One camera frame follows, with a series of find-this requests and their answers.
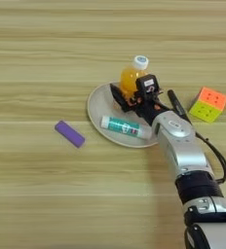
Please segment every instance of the white plate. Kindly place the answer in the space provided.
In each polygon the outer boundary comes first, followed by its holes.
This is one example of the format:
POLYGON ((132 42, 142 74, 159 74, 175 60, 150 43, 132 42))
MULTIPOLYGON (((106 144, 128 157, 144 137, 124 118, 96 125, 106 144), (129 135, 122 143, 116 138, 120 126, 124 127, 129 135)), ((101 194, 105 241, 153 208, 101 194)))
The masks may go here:
POLYGON ((147 125, 147 123, 142 118, 138 117, 136 113, 124 113, 121 109, 117 110, 113 107, 113 96, 109 84, 99 86, 91 93, 88 99, 87 108, 94 127, 112 142, 132 148, 146 148, 157 144, 157 138, 155 135, 153 135, 149 140, 144 140, 100 127, 101 117, 104 115, 147 125))

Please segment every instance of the rubik's cube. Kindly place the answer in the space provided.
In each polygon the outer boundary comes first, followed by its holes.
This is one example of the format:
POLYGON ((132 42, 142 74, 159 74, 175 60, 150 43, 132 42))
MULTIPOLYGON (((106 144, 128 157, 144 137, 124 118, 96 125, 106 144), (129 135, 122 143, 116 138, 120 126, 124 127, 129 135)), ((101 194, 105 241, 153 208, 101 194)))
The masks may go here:
POLYGON ((213 122, 223 112, 226 95, 213 89, 202 88, 189 113, 206 122, 213 122))

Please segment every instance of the orange bottle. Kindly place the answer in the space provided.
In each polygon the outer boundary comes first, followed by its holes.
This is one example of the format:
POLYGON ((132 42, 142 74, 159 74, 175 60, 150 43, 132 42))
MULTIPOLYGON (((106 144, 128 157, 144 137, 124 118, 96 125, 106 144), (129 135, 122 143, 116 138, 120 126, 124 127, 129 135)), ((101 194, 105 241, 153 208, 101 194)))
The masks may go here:
POLYGON ((130 102, 137 91, 135 81, 137 78, 147 75, 148 58, 138 55, 134 58, 132 66, 125 68, 121 74, 120 90, 126 100, 130 102))

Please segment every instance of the wood grain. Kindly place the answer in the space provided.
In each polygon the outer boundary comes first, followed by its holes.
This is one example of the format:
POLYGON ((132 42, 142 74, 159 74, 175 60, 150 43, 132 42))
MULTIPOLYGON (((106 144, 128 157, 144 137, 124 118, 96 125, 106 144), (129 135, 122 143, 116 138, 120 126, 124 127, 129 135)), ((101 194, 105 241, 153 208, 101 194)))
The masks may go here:
MULTIPOLYGON (((135 54, 186 107, 201 86, 226 94, 226 1, 0 1, 0 249, 184 248, 160 149, 114 145, 87 117, 90 92, 135 54)), ((226 110, 192 120, 226 156, 226 110)))

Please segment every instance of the purple block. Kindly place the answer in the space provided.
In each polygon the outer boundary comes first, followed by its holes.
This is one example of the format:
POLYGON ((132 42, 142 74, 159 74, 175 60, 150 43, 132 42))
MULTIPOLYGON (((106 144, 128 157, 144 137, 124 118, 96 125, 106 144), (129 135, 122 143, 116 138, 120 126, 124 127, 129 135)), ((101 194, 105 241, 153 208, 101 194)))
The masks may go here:
POLYGON ((73 129, 64 121, 59 121, 56 124, 55 129, 77 148, 81 147, 86 141, 86 139, 81 134, 79 134, 75 129, 73 129))

